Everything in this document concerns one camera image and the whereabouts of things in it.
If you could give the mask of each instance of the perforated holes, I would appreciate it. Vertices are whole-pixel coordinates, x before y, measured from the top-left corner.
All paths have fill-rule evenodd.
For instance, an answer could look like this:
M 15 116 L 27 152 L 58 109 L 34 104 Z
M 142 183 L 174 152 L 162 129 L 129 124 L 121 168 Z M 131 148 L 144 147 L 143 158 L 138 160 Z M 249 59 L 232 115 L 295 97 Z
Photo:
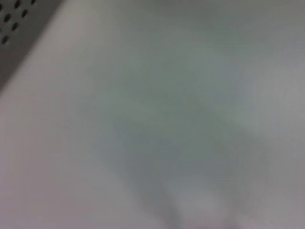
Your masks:
M 20 5 L 21 5 L 21 1 L 20 1 L 20 0 L 17 0 L 17 1 L 15 2 L 14 8 L 15 8 L 15 9 L 18 9 L 18 8 L 20 7 Z
M 6 45 L 9 43 L 9 40 L 10 40 L 9 36 L 4 36 L 1 40 L 1 44 Z
M 7 15 L 5 15 L 3 22 L 7 23 L 10 19 L 11 19 L 11 15 L 8 13 Z
M 15 22 L 15 23 L 12 25 L 11 30 L 12 30 L 12 31 L 16 31 L 16 30 L 18 29 L 18 27 L 19 27 L 19 23 L 18 23 L 18 22 Z
M 25 18 L 28 15 L 29 11 L 28 10 L 24 10 L 22 11 L 21 17 Z

